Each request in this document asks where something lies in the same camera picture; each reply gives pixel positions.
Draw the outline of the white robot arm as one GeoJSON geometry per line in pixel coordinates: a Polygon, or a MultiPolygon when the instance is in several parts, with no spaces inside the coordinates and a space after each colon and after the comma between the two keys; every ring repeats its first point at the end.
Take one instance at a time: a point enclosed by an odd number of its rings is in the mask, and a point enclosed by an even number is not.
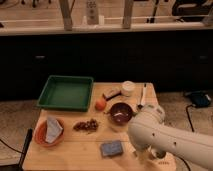
{"type": "Polygon", "coordinates": [[[213,136],[169,127],[164,120],[160,105],[144,105],[128,123],[132,146],[141,152],[151,146],[213,171],[213,136]]]}

